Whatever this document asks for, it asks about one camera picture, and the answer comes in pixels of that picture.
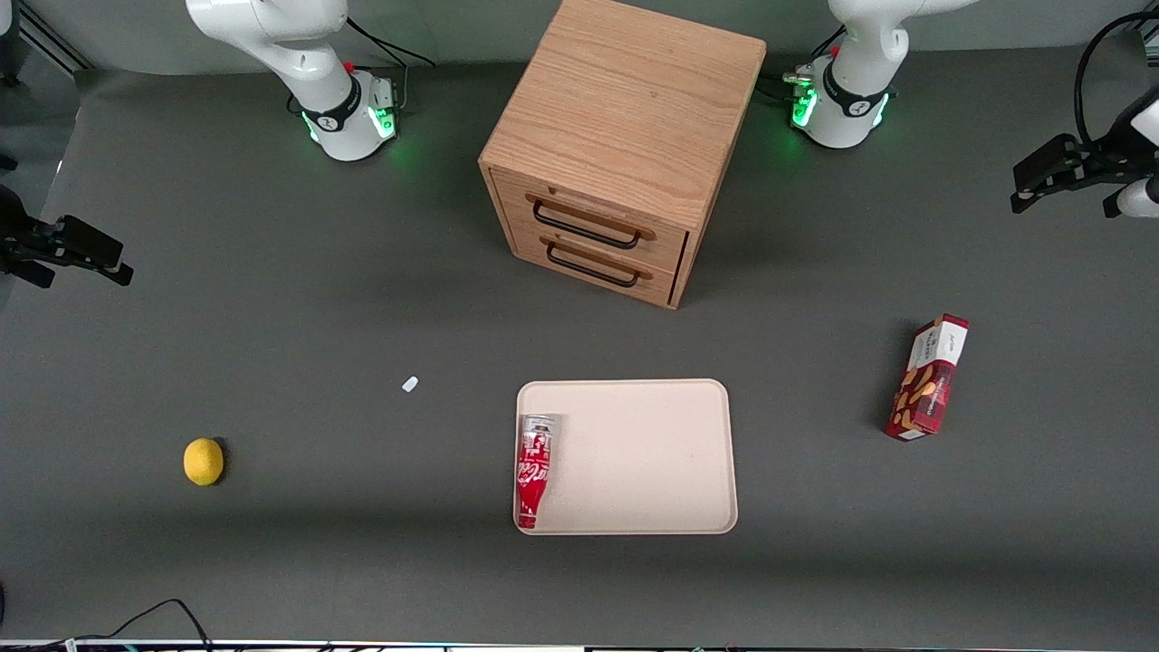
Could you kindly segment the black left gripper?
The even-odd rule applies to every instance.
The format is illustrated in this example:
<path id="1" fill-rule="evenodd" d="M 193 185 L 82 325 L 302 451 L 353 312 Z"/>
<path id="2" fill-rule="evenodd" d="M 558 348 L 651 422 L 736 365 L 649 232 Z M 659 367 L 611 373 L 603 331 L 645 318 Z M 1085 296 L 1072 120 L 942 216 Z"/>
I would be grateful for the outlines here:
<path id="1" fill-rule="evenodd" d="M 1015 190 L 1011 211 L 1015 215 L 1034 206 L 1040 198 L 1076 185 L 1083 170 L 1083 186 L 1118 183 L 1127 185 L 1149 178 L 1156 170 L 1158 110 L 1125 109 L 1106 130 L 1105 135 L 1083 139 L 1056 135 L 1013 167 Z M 1124 217 L 1127 186 L 1105 198 L 1106 219 Z"/>

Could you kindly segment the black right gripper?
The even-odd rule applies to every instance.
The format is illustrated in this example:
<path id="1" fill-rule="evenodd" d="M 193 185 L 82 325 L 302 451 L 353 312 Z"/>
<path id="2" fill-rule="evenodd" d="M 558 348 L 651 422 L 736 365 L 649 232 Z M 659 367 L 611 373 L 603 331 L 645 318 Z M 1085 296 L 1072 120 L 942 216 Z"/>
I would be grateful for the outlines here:
<path id="1" fill-rule="evenodd" d="M 54 234 L 54 244 L 46 244 Z M 34 249 L 42 254 L 54 254 L 61 265 L 74 265 L 99 273 L 118 284 L 129 286 L 134 271 L 121 261 L 124 244 L 119 240 L 99 230 L 76 217 L 61 217 L 57 222 L 45 222 L 28 214 L 24 202 L 8 186 L 1 186 L 1 240 L 3 261 L 1 273 L 49 290 L 53 285 L 54 271 L 34 261 L 19 261 L 16 248 Z"/>

